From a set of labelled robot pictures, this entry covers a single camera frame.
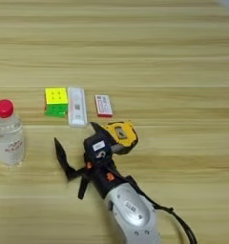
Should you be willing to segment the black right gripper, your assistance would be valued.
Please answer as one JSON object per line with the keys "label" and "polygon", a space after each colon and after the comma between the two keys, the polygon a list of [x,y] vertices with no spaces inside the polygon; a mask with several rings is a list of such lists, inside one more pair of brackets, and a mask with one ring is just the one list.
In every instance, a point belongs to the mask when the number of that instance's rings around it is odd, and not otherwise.
{"label": "black right gripper", "polygon": [[[94,135],[90,137],[92,141],[97,141],[98,139],[104,139],[105,141],[109,142],[113,141],[112,136],[99,124],[91,122],[91,126],[94,129]],[[54,146],[57,160],[67,179],[72,181],[77,177],[82,176],[78,192],[79,199],[84,198],[84,194],[90,182],[94,184],[96,190],[99,192],[102,198],[105,198],[111,190],[115,189],[121,184],[130,183],[132,186],[135,185],[135,181],[130,175],[122,176],[119,173],[115,162],[112,159],[99,162],[87,160],[85,167],[76,170],[69,165],[66,152],[57,138],[54,139]]]}

